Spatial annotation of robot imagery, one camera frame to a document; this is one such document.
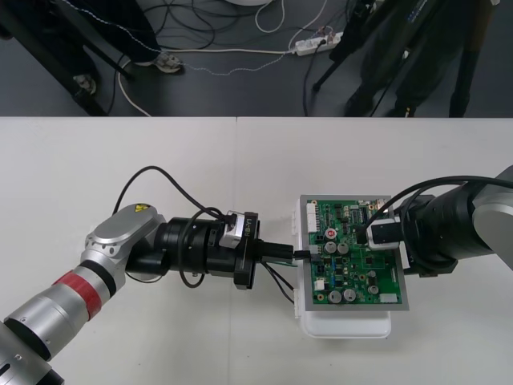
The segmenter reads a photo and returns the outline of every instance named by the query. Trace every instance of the silver robotic arm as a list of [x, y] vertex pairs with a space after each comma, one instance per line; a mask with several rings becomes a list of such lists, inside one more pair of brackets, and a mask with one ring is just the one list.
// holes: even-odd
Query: silver robotic arm
[[134, 245], [165, 223], [154, 207], [130, 205], [85, 241], [80, 265], [0, 322], [0, 384], [59, 384], [54, 358], [125, 284]]
[[[202, 212], [166, 222], [150, 205], [130, 205], [87, 235], [80, 264], [0, 322], [0, 385], [63, 383], [47, 362], [123, 287], [127, 272], [211, 274], [248, 290], [257, 262], [292, 261], [291, 245], [258, 239], [257, 214], [208, 221], [197, 219]], [[194, 285], [183, 280], [197, 287], [202, 278]]]

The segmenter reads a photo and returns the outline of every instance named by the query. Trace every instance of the red component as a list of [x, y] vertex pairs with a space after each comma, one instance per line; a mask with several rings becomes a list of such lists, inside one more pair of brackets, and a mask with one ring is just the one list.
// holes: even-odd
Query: red component
[[95, 288], [84, 278], [70, 271], [59, 278], [54, 285], [62, 283], [72, 288], [86, 302], [89, 321], [102, 309], [102, 299]]

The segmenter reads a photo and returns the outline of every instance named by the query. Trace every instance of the table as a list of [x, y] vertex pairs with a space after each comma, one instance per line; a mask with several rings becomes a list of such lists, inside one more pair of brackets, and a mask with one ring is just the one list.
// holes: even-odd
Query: table
[[[77, 264], [85, 235], [144, 165], [166, 168], [200, 202], [258, 212], [261, 237], [286, 243], [302, 193], [394, 194], [436, 176], [495, 176], [511, 164], [513, 140], [508, 120], [3, 119], [0, 126], [3, 316]], [[132, 201], [154, 204], [166, 218], [195, 212], [156, 173], [133, 185]], [[280, 272], [295, 278], [293, 268]], [[513, 374], [513, 273], [496, 256], [462, 261], [445, 277], [408, 277], [410, 311], [392, 314], [386, 340], [308, 338], [271, 277], [260, 268], [256, 275], [249, 292], [212, 277], [190, 290], [177, 274], [156, 285], [128, 282], [52, 365], [78, 385], [482, 384]]]

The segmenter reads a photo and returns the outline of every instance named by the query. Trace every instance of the gray floor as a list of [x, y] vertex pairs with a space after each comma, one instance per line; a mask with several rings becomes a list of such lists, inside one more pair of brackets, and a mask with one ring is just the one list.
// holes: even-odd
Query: gray floor
[[[176, 3], [190, 4], [191, 0], [176, 0]], [[161, 0], [139, 0], [146, 8], [160, 4]], [[196, 1], [201, 7], [218, 12], [232, 12], [232, 7], [222, 1]], [[285, 0], [286, 18], [284, 29], [305, 25], [318, 12], [321, 0]], [[323, 17], [316, 25], [322, 25], [337, 11], [343, 9], [344, 0], [329, 0]], [[200, 21], [187, 10], [176, 14], [193, 26], [204, 28]], [[164, 10], [154, 10], [148, 18], [154, 26], [162, 22]], [[108, 46], [76, 14], [71, 17], [83, 26], [91, 39], [112, 58], [119, 53]], [[273, 28], [281, 17], [278, 4], [271, 5], [261, 17], [263, 27]], [[483, 48], [479, 68], [472, 88], [468, 117], [512, 117], [513, 108], [513, 2], [502, 1], [490, 25]], [[214, 18], [214, 26], [223, 26], [228, 20]], [[160, 38], [162, 44], [193, 48], [201, 45], [185, 39], [199, 39], [168, 20], [162, 35], [175, 37]], [[308, 38], [310, 32], [301, 36]], [[255, 27], [253, 18], [242, 18], [232, 29], [219, 33], [217, 41], [237, 43], [262, 36]], [[293, 31], [268, 36], [240, 47], [279, 50], [286, 48]], [[359, 84], [358, 68], [364, 50], [350, 57], [325, 84], [312, 101], [311, 115], [340, 116], [346, 100]], [[225, 73], [233, 68], [257, 68], [278, 57], [255, 54], [206, 54], [181, 53], [180, 57], [194, 67], [207, 67], [211, 71]], [[112, 95], [113, 71], [95, 56], [103, 83], [97, 100], [103, 106], [109, 104]], [[214, 76], [206, 71], [187, 69], [182, 75], [163, 75], [157, 70], [128, 67], [136, 81], [125, 83], [132, 99], [153, 116], [302, 116], [302, 80], [311, 56], [287, 55], [278, 63], [258, 72], [239, 71], [230, 76]], [[331, 64], [327, 53], [319, 54], [310, 76], [312, 83]], [[418, 116], [444, 117], [448, 114], [450, 95], [454, 89], [458, 63], [448, 71], [444, 82], [418, 110]], [[384, 98], [376, 116], [383, 114], [394, 104], [394, 87]], [[73, 102], [63, 88], [49, 76], [44, 68], [32, 58], [16, 41], [0, 41], [0, 116], [84, 116], [85, 113]], [[123, 98], [119, 89], [112, 111], [113, 116], [139, 116]]]

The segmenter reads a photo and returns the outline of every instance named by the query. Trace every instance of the circuit board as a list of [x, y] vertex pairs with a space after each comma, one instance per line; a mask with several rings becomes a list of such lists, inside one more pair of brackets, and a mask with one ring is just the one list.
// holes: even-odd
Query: circuit board
[[358, 227], [384, 203], [307, 201], [314, 304], [402, 304], [394, 251], [357, 242]]

